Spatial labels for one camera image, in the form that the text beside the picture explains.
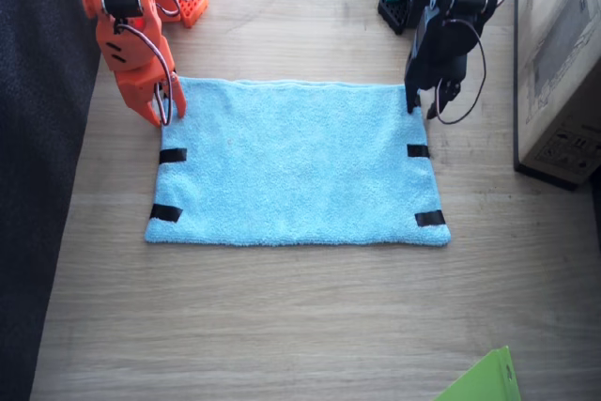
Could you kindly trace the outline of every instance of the black tape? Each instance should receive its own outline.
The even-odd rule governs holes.
[[[427,225],[443,225],[446,224],[441,210],[427,211],[426,213],[416,213],[415,221],[420,227]]]
[[[177,223],[182,211],[184,210],[181,208],[155,204],[152,206],[152,211],[150,211],[150,218],[156,218],[161,221],[169,221],[170,223]]]
[[[430,151],[425,145],[407,145],[407,155],[410,157],[426,157],[430,158]]]
[[[187,156],[188,149],[186,148],[164,149],[159,155],[159,164],[185,162]]]

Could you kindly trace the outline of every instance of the green folder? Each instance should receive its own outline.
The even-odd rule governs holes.
[[[490,351],[436,401],[521,401],[509,347]]]

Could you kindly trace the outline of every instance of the microfiber towel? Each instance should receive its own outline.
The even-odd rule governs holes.
[[[441,246],[422,113],[401,85],[181,78],[150,242]]]

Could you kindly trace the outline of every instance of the wooden table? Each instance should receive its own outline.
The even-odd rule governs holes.
[[[165,29],[185,76],[401,83],[411,34],[377,1],[210,0]],[[524,400],[598,399],[591,195],[512,169],[513,7],[485,29],[478,107],[426,125],[445,249],[146,244],[160,134],[102,61],[32,399],[430,400],[503,345]],[[449,116],[481,75],[474,51]]]

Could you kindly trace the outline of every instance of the dark fabric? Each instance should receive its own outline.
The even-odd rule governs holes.
[[[591,176],[591,191],[593,193],[594,218],[597,224],[597,238],[601,250],[601,168]]]
[[[99,63],[81,0],[0,0],[0,399],[29,399]]]

